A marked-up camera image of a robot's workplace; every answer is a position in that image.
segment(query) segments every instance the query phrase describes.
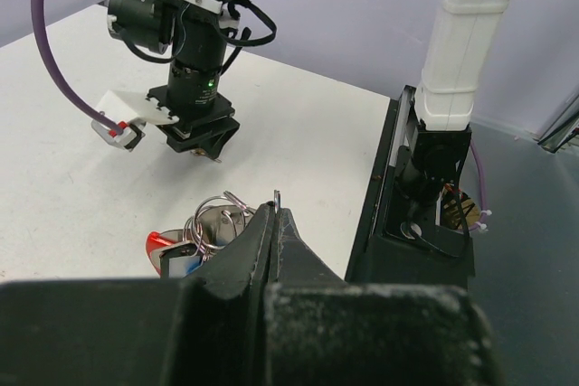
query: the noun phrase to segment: white plastic mount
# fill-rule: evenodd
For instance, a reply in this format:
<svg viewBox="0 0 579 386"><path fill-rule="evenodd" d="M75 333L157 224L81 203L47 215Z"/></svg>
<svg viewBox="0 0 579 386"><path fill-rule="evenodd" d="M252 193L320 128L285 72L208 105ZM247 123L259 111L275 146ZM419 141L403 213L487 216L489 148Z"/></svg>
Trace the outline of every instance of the white plastic mount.
<svg viewBox="0 0 579 386"><path fill-rule="evenodd" d="M96 110L123 128L123 133L117 135L98 122L92 122L92 128L99 136L109 145L118 148L132 149L130 144L138 137L138 132L133 127L142 130L146 124L168 126L179 122L179 118L171 116L169 109L162 107L157 99L136 92L110 90Z"/></svg>
<svg viewBox="0 0 579 386"><path fill-rule="evenodd" d="M179 122L179 117L171 116L169 109L162 107L157 99L138 92L110 90L96 110L104 112L108 119L117 124L125 122L136 126L144 124L168 126Z"/></svg>
<svg viewBox="0 0 579 386"><path fill-rule="evenodd" d="M441 0L415 109L430 131L470 122L479 76L510 0Z"/></svg>

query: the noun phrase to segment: gray floor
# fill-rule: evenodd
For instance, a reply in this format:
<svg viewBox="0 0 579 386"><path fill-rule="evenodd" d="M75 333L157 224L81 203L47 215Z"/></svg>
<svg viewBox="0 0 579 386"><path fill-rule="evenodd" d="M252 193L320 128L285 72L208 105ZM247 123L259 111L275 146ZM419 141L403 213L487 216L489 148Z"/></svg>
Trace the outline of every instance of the gray floor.
<svg viewBox="0 0 579 386"><path fill-rule="evenodd" d="M579 158L474 126L489 185L475 237L475 301L496 332L509 385L579 384ZM476 169L465 166L463 186Z"/></svg>

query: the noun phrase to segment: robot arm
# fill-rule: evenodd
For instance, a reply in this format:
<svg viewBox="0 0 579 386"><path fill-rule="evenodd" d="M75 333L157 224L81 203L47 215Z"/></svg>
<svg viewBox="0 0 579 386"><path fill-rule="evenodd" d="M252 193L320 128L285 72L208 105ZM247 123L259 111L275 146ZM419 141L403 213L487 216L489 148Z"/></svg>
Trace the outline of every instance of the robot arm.
<svg viewBox="0 0 579 386"><path fill-rule="evenodd" d="M462 131L469 124L480 72L508 3L440 1L414 106L427 130Z"/></svg>

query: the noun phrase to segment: black cable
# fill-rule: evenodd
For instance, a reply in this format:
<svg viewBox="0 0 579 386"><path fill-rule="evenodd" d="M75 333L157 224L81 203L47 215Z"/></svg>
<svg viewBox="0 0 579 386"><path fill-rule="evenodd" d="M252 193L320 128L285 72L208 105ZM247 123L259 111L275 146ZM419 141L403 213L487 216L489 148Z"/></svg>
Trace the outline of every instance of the black cable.
<svg viewBox="0 0 579 386"><path fill-rule="evenodd" d="M231 4L233 4L232 8L234 8L235 5L239 5L239 6L242 6L246 9L252 11L252 13L257 18L259 18L261 20L261 22L263 24L265 24L268 29L270 29L271 33L269 35L263 36L261 38L257 38L255 40L247 40L247 41L229 38L228 36L223 35L221 33L221 29L219 27L219 17L216 16L214 18L214 20L212 20L211 24L214 27L214 29L221 35L221 37L223 38L223 40L225 42L232 45L233 47L259 47L261 45L268 44L268 43L272 42L273 40L275 40L275 37L278 33L278 26L258 6L254 5L250 0L234 0L233 2L230 2L230 5Z"/></svg>
<svg viewBox="0 0 579 386"><path fill-rule="evenodd" d="M227 4L227 11L229 11L229 15L233 20L239 20L240 18L242 18L242 15L239 14L239 11L235 9L234 3L230 2L229 4Z"/></svg>
<svg viewBox="0 0 579 386"><path fill-rule="evenodd" d="M467 248L470 244L469 223L467 222L466 214L464 213L464 210L462 208L462 201L460 200L460 191L459 191L459 180L460 180L460 176L462 175L462 170L464 169L465 162L466 162L466 158L463 160L460 160L460 162L459 162L459 166L457 168L455 180L454 180L454 189L452 191L454 194L455 206L457 207L457 210L459 212L460 222L462 224L462 233L464 235L464 242L462 243L462 250L461 250L459 255L454 255L452 253L447 252L444 249L439 248L435 244L430 243L428 240L424 239L422 236L417 234L415 230L413 230L412 217L414 216L414 214L418 210L418 203L417 202L413 202L411 204L410 209L408 211L407 220L406 220L406 228L407 228L408 232L410 233L410 235L412 235L416 240L422 242L423 244L425 244L426 246L428 246L429 248L434 250L439 255L443 256L444 258L448 258L448 259L460 259L460 258L462 258L464 256L464 254L466 253ZM413 245L413 246L417 249L421 249L420 246L416 246L416 245Z"/></svg>
<svg viewBox="0 0 579 386"><path fill-rule="evenodd" d="M121 40L125 43L127 48L134 55L136 55L137 57L139 57L143 61L147 61L147 62L151 62L151 63L158 63L161 65L171 63L172 61L174 61L176 59L176 57L183 51L183 48L185 47L185 41L187 39L187 30L186 30L185 25L183 23L183 16L185 15L185 12L187 11L187 9L189 9L189 5L190 4L187 4L187 5L185 5L185 7L181 8L180 13L177 17L177 23L178 23L179 28L181 29L181 31L183 33L183 38L181 38L181 41L179 42L179 46L177 47L173 56L171 56L170 58L158 58L156 56L151 56L150 54L146 54L145 52L141 51L130 40L130 36L128 34L127 29L122 28L120 26L116 26L115 24L113 24L113 28L115 28L115 31L119 34Z"/></svg>
<svg viewBox="0 0 579 386"><path fill-rule="evenodd" d="M243 29L242 38L241 38L242 41L249 40L251 36L252 36L252 30L249 27L246 27L245 29ZM227 62L221 68L221 74L222 75L224 75L227 72L227 70L229 70L229 68L233 65L233 63L235 62L235 60L239 56L239 53L242 52L242 50L243 50L243 47L235 47L235 50L233 50L232 55L229 57Z"/></svg>
<svg viewBox="0 0 579 386"><path fill-rule="evenodd" d="M464 217L465 217L465 218L466 218L466 217L469 217L469 214L472 212L472 210L474 210L474 207L475 207L475 204L472 203L472 204L470 205L470 207L467 209L467 211L464 211L464 208L462 209L463 212L464 212ZM456 224L456 226L454 227L454 230L455 230L455 231L458 231L459 228L460 228L460 226L462 226L462 224L463 224L463 222L462 222L462 220L461 220L461 218L460 218L460 213L459 213L458 208L457 208L457 213L459 214L459 222L458 222L458 223Z"/></svg>

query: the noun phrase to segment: black mount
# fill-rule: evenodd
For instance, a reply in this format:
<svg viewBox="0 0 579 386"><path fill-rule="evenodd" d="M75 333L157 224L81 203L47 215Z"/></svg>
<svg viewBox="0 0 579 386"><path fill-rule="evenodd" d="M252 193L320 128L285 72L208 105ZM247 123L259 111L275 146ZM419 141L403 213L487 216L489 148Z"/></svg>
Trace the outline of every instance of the black mount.
<svg viewBox="0 0 579 386"><path fill-rule="evenodd" d="M167 86L149 91L148 96L166 104ZM233 119L235 109L232 103L217 94L214 104L201 117L182 118L172 126L159 127L167 136L167 144L177 153L199 151L215 160L219 158L223 146L239 130L239 123Z"/></svg>
<svg viewBox="0 0 579 386"><path fill-rule="evenodd" d="M454 179L456 164L466 158L470 129L427 132L409 108L414 92L414 88L406 87L400 101L390 103L346 281L467 288L469 277L474 276L471 240L465 245L463 234L438 225L437 204L432 199L444 184L458 182ZM402 124L406 125L401 131L407 130L410 146L395 143L404 136L396 135ZM441 155L446 156L446 163L423 166ZM422 237L447 252L460 254L458 259L444 258L404 234L413 202L420 204L412 221L420 226Z"/></svg>

